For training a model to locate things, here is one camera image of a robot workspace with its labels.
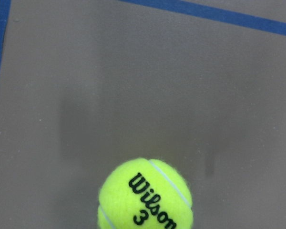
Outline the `yellow Wilson tennis ball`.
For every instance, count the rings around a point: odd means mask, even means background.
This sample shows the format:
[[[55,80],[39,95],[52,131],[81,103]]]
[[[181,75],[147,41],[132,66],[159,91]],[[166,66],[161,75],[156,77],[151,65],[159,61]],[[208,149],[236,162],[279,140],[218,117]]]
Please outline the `yellow Wilson tennis ball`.
[[[190,229],[192,196],[185,179],[157,159],[118,166],[99,192],[100,229]]]

